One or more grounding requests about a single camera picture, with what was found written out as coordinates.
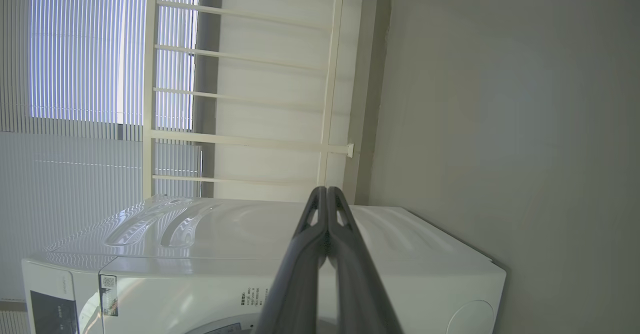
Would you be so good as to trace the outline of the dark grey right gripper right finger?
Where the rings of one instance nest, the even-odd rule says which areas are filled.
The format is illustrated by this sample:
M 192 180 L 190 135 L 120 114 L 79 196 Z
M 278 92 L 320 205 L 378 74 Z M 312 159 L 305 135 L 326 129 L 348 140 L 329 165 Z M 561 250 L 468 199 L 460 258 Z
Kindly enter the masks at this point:
M 402 334 L 402 326 L 342 190 L 327 189 L 327 233 L 337 272 L 339 334 Z

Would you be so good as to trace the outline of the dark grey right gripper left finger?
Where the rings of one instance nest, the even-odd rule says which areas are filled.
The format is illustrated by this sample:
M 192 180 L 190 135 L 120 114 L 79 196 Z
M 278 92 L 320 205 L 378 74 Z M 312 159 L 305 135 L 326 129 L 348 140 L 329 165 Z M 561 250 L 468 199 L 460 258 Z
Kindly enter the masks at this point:
M 329 247 L 327 188 L 316 187 L 302 211 L 254 328 L 256 334 L 315 334 L 319 270 Z

